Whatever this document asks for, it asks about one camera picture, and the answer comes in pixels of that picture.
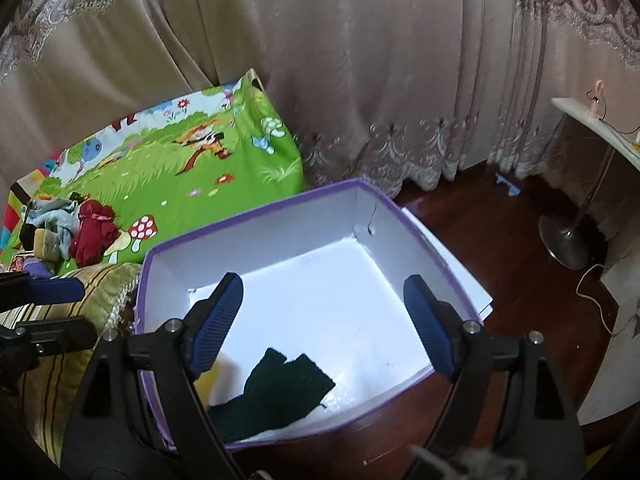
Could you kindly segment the black knit glove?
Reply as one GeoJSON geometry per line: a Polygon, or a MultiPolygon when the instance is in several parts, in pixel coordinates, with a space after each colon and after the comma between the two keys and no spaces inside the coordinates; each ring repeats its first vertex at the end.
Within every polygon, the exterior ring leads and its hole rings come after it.
{"type": "Polygon", "coordinates": [[[289,361],[269,348],[250,372],[243,393],[207,410],[225,444],[282,429],[309,415],[335,382],[306,354],[289,361]]]}

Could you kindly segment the grey fleece cloth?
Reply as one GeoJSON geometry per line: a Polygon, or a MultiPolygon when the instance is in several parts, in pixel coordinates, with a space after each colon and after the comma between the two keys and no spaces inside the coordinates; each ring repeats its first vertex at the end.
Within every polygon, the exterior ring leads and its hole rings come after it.
{"type": "Polygon", "coordinates": [[[37,229],[47,229],[58,236],[58,247],[64,260],[70,258],[70,245],[80,228],[77,200],[34,198],[24,211],[23,221],[37,229]]]}

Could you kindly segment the dark red fuzzy garment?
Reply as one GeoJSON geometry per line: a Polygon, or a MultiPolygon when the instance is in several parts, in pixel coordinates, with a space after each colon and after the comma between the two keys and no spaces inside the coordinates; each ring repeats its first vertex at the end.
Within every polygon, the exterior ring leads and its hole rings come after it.
{"type": "Polygon", "coordinates": [[[111,206],[85,200],[79,207],[79,230],[70,244],[70,258],[78,268],[99,263],[107,248],[119,237],[111,206]]]}

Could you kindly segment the purple white storage box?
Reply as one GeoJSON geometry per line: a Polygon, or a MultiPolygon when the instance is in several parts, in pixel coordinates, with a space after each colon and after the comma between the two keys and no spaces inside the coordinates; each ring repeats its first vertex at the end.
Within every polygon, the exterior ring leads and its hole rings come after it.
{"type": "Polygon", "coordinates": [[[244,296],[221,347],[229,396],[274,349],[309,356],[334,382],[307,417],[238,448],[315,437],[370,415],[433,373],[404,305],[418,274],[465,320],[483,321],[491,296],[409,211],[350,180],[279,200],[153,247],[137,296],[137,331],[157,330],[207,298],[224,274],[244,296]]]}

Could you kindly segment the floor fan stand base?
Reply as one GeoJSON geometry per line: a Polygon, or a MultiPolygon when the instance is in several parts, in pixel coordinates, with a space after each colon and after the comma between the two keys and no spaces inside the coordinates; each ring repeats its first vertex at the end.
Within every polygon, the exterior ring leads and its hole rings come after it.
{"type": "Polygon", "coordinates": [[[542,216],[538,233],[549,255],[570,270],[582,270],[597,263],[605,245],[603,234],[589,219],[566,223],[542,216]]]}

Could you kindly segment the green cartoon play mat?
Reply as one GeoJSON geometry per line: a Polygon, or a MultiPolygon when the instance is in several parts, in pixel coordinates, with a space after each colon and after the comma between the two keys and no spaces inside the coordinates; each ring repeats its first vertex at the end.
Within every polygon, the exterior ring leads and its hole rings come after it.
{"type": "Polygon", "coordinates": [[[96,200],[115,214],[110,263],[140,262],[164,240],[302,192],[292,134],[254,70],[179,96],[93,133],[16,181],[1,231],[1,261],[23,250],[29,205],[96,200]]]}

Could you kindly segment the beige embroidered curtain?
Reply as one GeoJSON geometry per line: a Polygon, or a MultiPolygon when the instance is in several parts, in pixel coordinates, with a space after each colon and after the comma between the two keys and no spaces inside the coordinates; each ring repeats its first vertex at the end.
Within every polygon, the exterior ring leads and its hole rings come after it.
{"type": "Polygon", "coordinates": [[[1,182],[114,119],[256,70],[317,182],[395,193],[556,153],[554,96],[634,122],[630,0],[1,0],[1,182]]]}

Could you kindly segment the white side table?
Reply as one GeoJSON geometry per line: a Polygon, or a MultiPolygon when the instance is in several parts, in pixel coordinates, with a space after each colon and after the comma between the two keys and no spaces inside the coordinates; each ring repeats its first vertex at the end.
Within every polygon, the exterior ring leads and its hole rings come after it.
{"type": "Polygon", "coordinates": [[[607,120],[590,113],[588,107],[573,98],[552,98],[551,104],[587,127],[626,158],[634,168],[640,170],[639,129],[623,132],[607,120]]]}

